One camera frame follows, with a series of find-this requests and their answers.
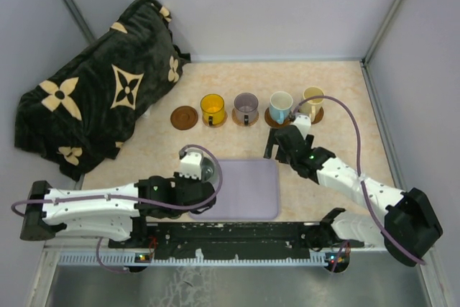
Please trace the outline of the brown wooden coaster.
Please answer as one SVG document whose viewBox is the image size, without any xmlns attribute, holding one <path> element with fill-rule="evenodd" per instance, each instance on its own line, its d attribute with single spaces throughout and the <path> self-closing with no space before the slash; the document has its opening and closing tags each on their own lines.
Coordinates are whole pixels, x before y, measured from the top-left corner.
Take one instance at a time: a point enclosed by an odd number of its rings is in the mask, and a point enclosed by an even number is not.
<svg viewBox="0 0 460 307">
<path fill-rule="evenodd" d="M 289 119 L 286 119 L 282 124 L 278 124 L 276 121 L 272 119 L 270 116 L 270 108 L 266 108 L 264 112 L 264 120 L 265 122 L 272 128 L 282 128 L 290 125 L 291 121 Z"/>
<path fill-rule="evenodd" d="M 324 110 L 322 106 L 309 106 L 304 104 L 303 107 L 299 109 L 299 112 L 308 116 L 311 124 L 319 123 L 324 116 Z"/>
<path fill-rule="evenodd" d="M 170 122 L 178 130 L 189 130 L 198 122 L 198 112 L 192 106 L 179 106 L 171 113 Z"/>
</svg>

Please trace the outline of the grey green mug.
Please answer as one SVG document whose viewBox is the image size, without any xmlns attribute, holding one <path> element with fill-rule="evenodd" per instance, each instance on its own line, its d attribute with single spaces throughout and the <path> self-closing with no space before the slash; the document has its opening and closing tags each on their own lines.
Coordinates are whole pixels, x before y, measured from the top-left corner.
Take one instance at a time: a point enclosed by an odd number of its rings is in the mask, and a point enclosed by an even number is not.
<svg viewBox="0 0 460 307">
<path fill-rule="evenodd" d="M 208 157 L 204 157 L 201 163 L 201 180 L 210 183 L 216 183 L 218 180 L 216 166 Z"/>
</svg>

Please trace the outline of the light blue mug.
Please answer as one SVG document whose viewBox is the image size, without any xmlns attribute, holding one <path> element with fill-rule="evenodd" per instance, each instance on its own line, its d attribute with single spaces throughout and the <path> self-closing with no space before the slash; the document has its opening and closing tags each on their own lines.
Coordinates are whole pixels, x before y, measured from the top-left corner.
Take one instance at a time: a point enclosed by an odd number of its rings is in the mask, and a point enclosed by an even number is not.
<svg viewBox="0 0 460 307">
<path fill-rule="evenodd" d="M 293 106 L 292 96 L 285 91 L 276 91 L 270 97 L 270 118 L 277 124 L 283 124 L 289 117 Z"/>
</svg>

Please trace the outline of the purple mug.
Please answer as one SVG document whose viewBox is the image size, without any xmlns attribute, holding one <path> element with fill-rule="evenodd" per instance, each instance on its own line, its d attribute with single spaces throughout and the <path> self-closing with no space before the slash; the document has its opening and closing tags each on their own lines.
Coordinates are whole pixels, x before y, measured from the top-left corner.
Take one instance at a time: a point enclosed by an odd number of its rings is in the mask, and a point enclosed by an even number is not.
<svg viewBox="0 0 460 307">
<path fill-rule="evenodd" d="M 248 124 L 258 112 L 259 101 L 253 93 L 240 93 L 234 99 L 234 109 L 239 121 Z"/>
</svg>

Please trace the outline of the cream yellow mug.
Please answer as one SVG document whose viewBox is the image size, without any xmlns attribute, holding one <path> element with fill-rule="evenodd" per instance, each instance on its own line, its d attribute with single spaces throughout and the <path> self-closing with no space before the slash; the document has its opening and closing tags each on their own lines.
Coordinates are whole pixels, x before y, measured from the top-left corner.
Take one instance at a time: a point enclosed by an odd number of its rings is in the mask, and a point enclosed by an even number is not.
<svg viewBox="0 0 460 307">
<path fill-rule="evenodd" d="M 314 97 L 314 96 L 323 96 L 323 95 L 324 95 L 324 92 L 323 92 L 323 90 L 321 88 L 311 86 L 311 87 L 308 87 L 308 88 L 306 88 L 304 90 L 304 92 L 303 92 L 303 100 L 305 100 L 307 98 Z M 309 105 L 309 106 L 322 106 L 323 107 L 323 99 L 322 98 L 311 99 L 310 101 L 307 101 L 304 104 Z"/>
</svg>

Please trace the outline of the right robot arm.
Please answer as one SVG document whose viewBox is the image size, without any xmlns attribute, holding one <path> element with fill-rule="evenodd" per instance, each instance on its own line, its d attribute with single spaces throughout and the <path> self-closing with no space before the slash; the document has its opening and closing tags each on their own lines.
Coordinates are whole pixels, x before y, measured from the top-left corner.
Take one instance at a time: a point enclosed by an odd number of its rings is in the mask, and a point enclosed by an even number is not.
<svg viewBox="0 0 460 307">
<path fill-rule="evenodd" d="M 344 240 L 383 244 L 400 263 L 413 267 L 443 234 L 427 195 L 417 188 L 403 191 L 379 183 L 343 162 L 323 147 L 313 147 L 313 135 L 289 125 L 272 128 L 264 157 L 289 165 L 300 177 L 343 193 L 367 208 L 370 217 L 340 211 L 321 228 L 321 238 L 335 247 Z"/>
</svg>

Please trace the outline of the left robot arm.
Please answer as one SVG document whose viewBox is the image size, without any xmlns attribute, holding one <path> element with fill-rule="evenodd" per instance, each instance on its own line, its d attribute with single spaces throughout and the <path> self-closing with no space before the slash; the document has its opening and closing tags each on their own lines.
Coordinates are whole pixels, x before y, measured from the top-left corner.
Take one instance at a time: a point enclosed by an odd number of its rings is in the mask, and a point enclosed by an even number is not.
<svg viewBox="0 0 460 307">
<path fill-rule="evenodd" d="M 86 191 L 33 183 L 23 201 L 20 239 L 29 242 L 68 237 L 102 237 L 118 245 L 141 247 L 148 242 L 147 218 L 174 219 L 198 213 L 216 202 L 218 189 L 209 181 L 154 175 L 136 183 Z"/>
</svg>

